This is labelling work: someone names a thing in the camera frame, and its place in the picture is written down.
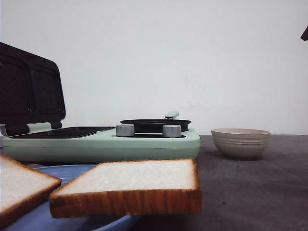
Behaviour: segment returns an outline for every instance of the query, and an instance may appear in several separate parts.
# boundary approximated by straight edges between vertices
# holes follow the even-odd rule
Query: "pan handle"
[[[167,114],[165,114],[165,119],[175,119],[178,116],[179,116],[178,111],[171,111],[171,112],[168,112]]]

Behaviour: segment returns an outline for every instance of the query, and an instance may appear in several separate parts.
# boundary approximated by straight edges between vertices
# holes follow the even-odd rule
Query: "white backdrop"
[[[179,110],[308,134],[307,24],[307,0],[1,1],[1,41],[58,64],[65,127]]]

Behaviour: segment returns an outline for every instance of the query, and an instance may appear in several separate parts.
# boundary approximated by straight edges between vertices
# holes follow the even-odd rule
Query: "open lid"
[[[58,66],[0,42],[0,124],[8,136],[29,133],[27,124],[61,128],[65,105]]]

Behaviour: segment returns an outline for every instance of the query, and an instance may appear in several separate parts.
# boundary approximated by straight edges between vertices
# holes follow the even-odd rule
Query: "blue plate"
[[[62,179],[65,184],[95,165],[63,165],[36,168]],[[4,229],[5,231],[126,231],[140,216],[89,216],[84,218],[54,219],[45,202]]]

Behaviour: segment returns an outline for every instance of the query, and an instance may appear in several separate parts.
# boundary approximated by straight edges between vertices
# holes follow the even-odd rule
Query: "silver knob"
[[[115,129],[116,136],[130,137],[135,135],[135,127],[133,124],[119,124]]]
[[[178,138],[182,136],[181,125],[163,125],[163,137]]]

